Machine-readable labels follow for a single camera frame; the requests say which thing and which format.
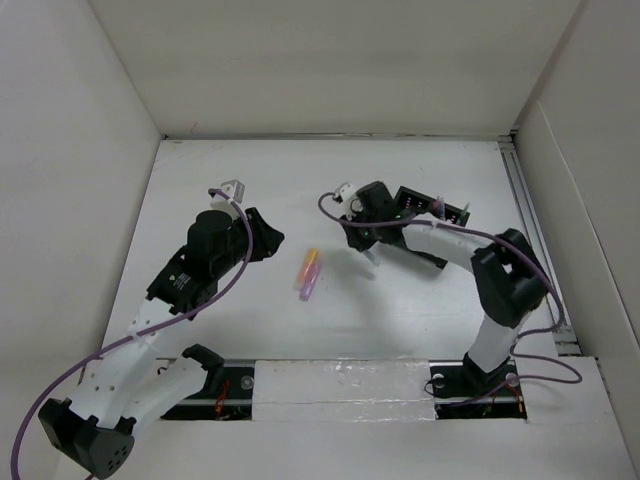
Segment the pink highlighter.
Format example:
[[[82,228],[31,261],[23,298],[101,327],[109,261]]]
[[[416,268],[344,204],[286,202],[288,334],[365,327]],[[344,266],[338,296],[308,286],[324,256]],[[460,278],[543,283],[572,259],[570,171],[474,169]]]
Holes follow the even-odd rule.
[[[316,261],[309,266],[299,292],[299,299],[301,301],[308,301],[310,299],[321,272],[321,268],[322,263],[320,261]]]

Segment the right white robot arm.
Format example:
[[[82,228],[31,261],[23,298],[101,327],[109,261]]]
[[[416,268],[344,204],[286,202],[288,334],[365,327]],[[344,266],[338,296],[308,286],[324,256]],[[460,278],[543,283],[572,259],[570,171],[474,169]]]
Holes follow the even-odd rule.
[[[455,224],[438,209],[399,206],[380,181],[358,188],[340,185],[340,204],[349,247],[366,252],[377,243],[438,258],[470,272],[484,318],[463,358],[462,381],[473,393],[494,387],[522,324],[549,292],[548,279],[523,234],[508,229],[483,237]]]

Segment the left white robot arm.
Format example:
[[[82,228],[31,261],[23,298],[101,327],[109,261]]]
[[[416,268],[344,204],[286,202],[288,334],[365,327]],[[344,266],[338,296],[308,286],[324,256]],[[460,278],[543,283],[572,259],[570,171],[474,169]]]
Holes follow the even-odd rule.
[[[129,327],[130,341],[101,354],[96,368],[64,400],[49,399],[38,418],[51,444],[96,479],[115,474],[137,436],[181,400],[222,387],[224,360],[194,344],[155,379],[147,379],[168,336],[186,327],[218,293],[237,264],[272,257],[284,241],[258,210],[243,216],[199,213],[187,241],[147,289]]]

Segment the black two-slot pen holder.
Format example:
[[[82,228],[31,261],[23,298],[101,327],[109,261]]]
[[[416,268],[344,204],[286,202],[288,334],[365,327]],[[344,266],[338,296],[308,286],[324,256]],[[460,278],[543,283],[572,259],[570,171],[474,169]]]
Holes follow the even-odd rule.
[[[411,211],[414,211],[416,214],[431,213],[438,217],[436,207],[434,206],[434,203],[436,202],[436,198],[433,198],[426,194],[409,189],[408,187],[400,186],[395,194],[394,201],[398,209],[401,211],[411,210]],[[462,209],[463,208],[458,208],[449,203],[446,203],[446,221],[448,221],[449,223],[458,225],[457,221]],[[467,217],[463,225],[460,225],[460,226],[465,226],[469,220],[469,217],[470,217],[470,213],[468,211]],[[400,240],[398,243],[395,244],[395,246],[400,248],[401,250],[410,252],[413,255],[416,255],[418,257],[421,257],[424,260],[427,260],[428,262],[432,263],[435,267],[437,267],[440,270],[443,270],[448,264],[448,262],[443,258],[436,257],[429,253],[419,252],[419,251],[409,249],[404,240]]]

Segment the orange highlighter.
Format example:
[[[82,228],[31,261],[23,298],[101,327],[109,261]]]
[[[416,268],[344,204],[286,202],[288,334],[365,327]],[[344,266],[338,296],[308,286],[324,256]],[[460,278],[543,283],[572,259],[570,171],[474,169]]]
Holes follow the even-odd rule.
[[[294,282],[295,290],[302,289],[302,287],[304,286],[307,280],[307,277],[310,275],[312,267],[317,263],[319,257],[320,257],[319,249],[310,248],[307,250]]]

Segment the aluminium rail right side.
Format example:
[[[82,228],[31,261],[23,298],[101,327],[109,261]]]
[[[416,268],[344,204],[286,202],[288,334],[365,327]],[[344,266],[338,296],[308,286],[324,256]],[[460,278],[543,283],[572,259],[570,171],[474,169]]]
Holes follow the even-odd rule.
[[[531,194],[529,193],[520,166],[516,148],[509,139],[502,139],[498,145],[515,198],[516,207],[523,223],[523,232],[527,236],[535,255],[560,300],[560,303],[557,303],[552,296],[549,296],[547,300],[551,321],[553,323],[559,323],[559,326],[552,334],[554,343],[560,356],[581,356],[582,351],[570,323],[569,314],[562,298],[561,288],[544,240],[540,222],[536,215]]]

